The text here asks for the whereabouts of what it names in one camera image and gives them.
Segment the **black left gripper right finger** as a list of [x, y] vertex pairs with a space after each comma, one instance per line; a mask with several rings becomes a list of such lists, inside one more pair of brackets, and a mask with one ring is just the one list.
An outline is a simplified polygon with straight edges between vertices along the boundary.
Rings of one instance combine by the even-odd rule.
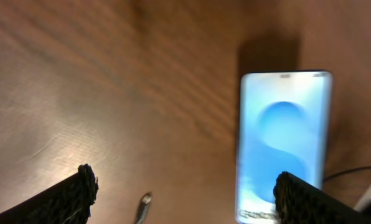
[[371, 224], [370, 217], [289, 172], [277, 177], [273, 194], [280, 224]]

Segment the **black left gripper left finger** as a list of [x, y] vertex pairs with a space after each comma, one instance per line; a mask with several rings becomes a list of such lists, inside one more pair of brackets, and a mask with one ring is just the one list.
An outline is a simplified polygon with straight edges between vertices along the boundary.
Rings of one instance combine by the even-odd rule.
[[0, 224], [86, 223], [97, 192], [98, 179], [83, 164], [76, 174], [0, 213]]

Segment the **blue Galaxy S25+ smartphone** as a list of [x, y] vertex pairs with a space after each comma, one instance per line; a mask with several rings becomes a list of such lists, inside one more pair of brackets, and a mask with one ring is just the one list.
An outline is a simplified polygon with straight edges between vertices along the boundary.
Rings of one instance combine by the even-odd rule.
[[240, 82], [235, 219], [276, 223], [273, 189], [287, 171], [320, 189], [332, 76], [325, 70], [254, 72]]

